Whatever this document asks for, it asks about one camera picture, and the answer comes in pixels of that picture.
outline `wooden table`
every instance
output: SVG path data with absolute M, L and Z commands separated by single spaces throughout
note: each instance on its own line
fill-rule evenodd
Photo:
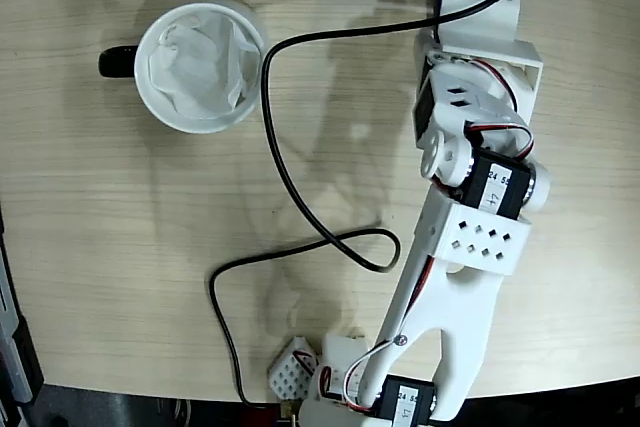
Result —
M 0 0 L 0 200 L 22 308 L 49 383 L 236 399 L 206 294 L 221 263 L 314 237 L 273 167 L 261 115 L 208 136 L 172 131 L 133 82 L 98 76 L 198 0 Z M 240 0 L 273 41 L 424 16 L 431 0 Z M 523 0 L 520 36 L 546 61 L 533 117 L 553 175 L 533 237 L 500 293 L 473 395 L 640 375 L 639 0 Z M 428 184 L 410 109 L 413 34 L 301 46 L 275 62 L 280 142 L 332 228 L 381 218 L 412 240 Z M 355 244 L 380 262 L 389 246 Z M 247 395 L 294 334 L 373 339 L 400 269 L 375 275 L 331 248 L 238 269 L 220 295 Z M 433 373 L 437 334 L 396 365 Z

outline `white robotic arm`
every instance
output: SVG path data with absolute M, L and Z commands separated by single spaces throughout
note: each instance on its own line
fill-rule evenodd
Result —
M 441 10 L 480 1 L 443 0 Z M 531 44 L 515 40 L 518 13 L 519 0 L 502 0 L 418 37 L 416 144 L 421 175 L 435 185 L 375 347 L 359 343 L 353 355 L 345 353 L 345 339 L 325 339 L 325 364 L 312 379 L 317 392 L 302 405 L 302 427 L 414 427 L 451 420 L 467 397 L 502 280 L 514 272 L 530 231 L 520 211 L 541 208 L 550 186 L 533 159 L 528 126 L 542 61 Z M 447 273 L 450 264 L 465 267 Z M 442 333 L 433 384 L 388 375 L 432 329 Z

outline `black mug handle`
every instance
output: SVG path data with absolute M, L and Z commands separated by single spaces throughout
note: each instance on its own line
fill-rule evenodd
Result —
M 98 72 L 112 79 L 133 77 L 137 51 L 137 45 L 121 45 L 105 50 L 98 58 Z

